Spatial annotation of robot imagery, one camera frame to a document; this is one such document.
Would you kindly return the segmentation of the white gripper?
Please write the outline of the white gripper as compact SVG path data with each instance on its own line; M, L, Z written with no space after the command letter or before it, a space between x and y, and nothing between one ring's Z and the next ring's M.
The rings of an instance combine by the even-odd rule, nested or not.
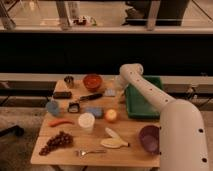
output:
M115 88L118 92L118 101L119 103L125 103L126 102L126 96L125 96L125 89L128 86L128 82L121 77L120 75L115 77Z

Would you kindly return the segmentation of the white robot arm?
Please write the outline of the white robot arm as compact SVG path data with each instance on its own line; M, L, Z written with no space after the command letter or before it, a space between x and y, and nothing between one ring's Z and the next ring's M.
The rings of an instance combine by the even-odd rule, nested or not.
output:
M191 102L176 99L142 77L139 63L123 64L116 77L122 88L133 85L160 113L160 171L210 171L204 121Z

